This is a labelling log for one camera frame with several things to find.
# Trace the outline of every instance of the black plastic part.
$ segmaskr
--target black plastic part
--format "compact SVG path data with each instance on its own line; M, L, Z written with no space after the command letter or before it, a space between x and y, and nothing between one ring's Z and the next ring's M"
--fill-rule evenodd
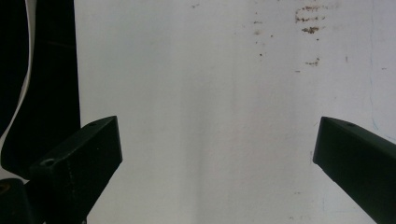
M314 163L375 222L396 223L396 146L346 121L322 118Z
M81 224L122 161L116 117L99 119L31 167L48 224Z
M0 1L0 136L17 108L29 62L24 0Z
M24 185L19 179L0 180L0 224L35 224Z
M24 1L18 0L18 2L23 4L24 7ZM16 22L12 23L10 24L11 27L18 25ZM26 44L27 42L18 42L18 45L24 46ZM18 57L11 56L12 54L5 57L19 60ZM20 71L19 66L10 67L12 64L5 64L4 67L14 73L22 73L26 69L21 66L23 70ZM0 83L0 87L4 87L3 89L0 88L0 93L3 91L12 93L8 89L11 85L7 82ZM21 87L17 88L17 97L19 97L20 91ZM1 165L15 175L31 179L29 167L68 136L78 131L79 128L74 1L37 0L35 52L31 80L21 109L14 119L3 145Z

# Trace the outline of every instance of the white surface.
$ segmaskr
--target white surface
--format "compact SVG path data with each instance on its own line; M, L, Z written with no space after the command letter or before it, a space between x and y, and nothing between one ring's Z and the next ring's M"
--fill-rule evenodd
M395 8L76 1L82 121L124 156L89 222L374 223L311 161L322 116L396 138Z

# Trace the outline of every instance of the dirt mark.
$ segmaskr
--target dirt mark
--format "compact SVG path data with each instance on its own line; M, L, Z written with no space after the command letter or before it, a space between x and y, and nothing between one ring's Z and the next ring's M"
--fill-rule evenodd
M317 58L314 62L312 62L312 63L305 63L305 64L308 64L308 65L311 65L311 66L313 66L313 67L316 67L316 66L318 66L318 64L319 64L319 61L320 61L320 58Z
M307 32L312 35L318 30L319 30L319 28L317 26L310 26L308 28L304 28L302 31Z

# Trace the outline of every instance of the dark stain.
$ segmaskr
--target dark stain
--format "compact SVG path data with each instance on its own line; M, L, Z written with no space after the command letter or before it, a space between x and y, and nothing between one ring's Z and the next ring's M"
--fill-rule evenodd
M314 34L318 30L319 30L319 28L317 26L310 26L309 28L304 28L302 31L309 33L309 34Z
M313 66L313 67L316 67L316 66L318 66L318 64L319 64L319 61L320 61L320 58L317 58L314 62L312 62L312 63L305 63L305 64L308 64L308 65L311 65L311 66Z
M304 17L299 17L298 16L298 13L296 13L296 17L295 17L295 19L296 19L296 23L297 22L306 22L306 21L324 21L324 19L326 19L326 17L319 17L319 16L316 16L316 17L309 17L309 18L304 18Z

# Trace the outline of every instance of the screw hole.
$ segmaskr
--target screw hole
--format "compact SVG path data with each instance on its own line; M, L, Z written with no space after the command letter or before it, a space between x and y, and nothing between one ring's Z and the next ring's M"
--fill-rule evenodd
M0 184L0 195L6 193L11 186L8 183Z
M42 161L40 164L43 166L51 166L54 163L55 163L54 159L47 159L47 160Z

